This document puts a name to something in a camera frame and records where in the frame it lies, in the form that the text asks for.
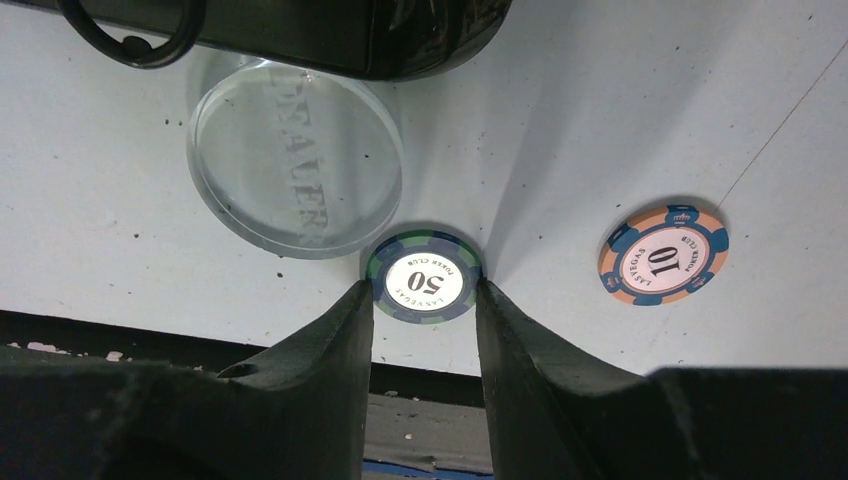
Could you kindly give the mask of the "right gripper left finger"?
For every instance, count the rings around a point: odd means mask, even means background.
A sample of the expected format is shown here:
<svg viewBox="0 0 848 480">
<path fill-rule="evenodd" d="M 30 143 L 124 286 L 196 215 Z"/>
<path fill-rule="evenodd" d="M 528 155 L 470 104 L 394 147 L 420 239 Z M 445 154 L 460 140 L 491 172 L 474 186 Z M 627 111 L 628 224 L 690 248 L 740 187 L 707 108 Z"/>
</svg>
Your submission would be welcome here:
<svg viewBox="0 0 848 480">
<path fill-rule="evenodd" d="M 372 287 L 219 374 L 1 350 L 5 479 L 358 479 Z"/>
</svg>

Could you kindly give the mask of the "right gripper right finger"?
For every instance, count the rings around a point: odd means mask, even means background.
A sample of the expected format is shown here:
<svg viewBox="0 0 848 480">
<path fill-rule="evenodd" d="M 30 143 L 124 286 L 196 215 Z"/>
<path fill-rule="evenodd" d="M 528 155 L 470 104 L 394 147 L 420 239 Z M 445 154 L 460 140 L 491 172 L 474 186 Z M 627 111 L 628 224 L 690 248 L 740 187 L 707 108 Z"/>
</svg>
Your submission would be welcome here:
<svg viewBox="0 0 848 480">
<path fill-rule="evenodd" d="M 481 280 L 476 330 L 498 479 L 843 479 L 843 369 L 611 365 Z"/>
</svg>

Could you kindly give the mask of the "green blue 50 chip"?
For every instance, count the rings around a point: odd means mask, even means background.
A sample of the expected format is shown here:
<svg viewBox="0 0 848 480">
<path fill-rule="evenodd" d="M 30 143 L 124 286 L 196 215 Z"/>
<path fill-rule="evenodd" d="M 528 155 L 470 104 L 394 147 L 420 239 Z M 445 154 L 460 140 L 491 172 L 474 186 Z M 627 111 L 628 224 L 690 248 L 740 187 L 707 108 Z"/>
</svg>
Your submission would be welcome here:
<svg viewBox="0 0 848 480">
<path fill-rule="evenodd" d="M 364 274 L 383 313 L 410 324 L 435 325 L 454 320 L 475 305 L 484 263 L 463 239 L 418 229 L 390 236 L 376 246 Z"/>
</svg>

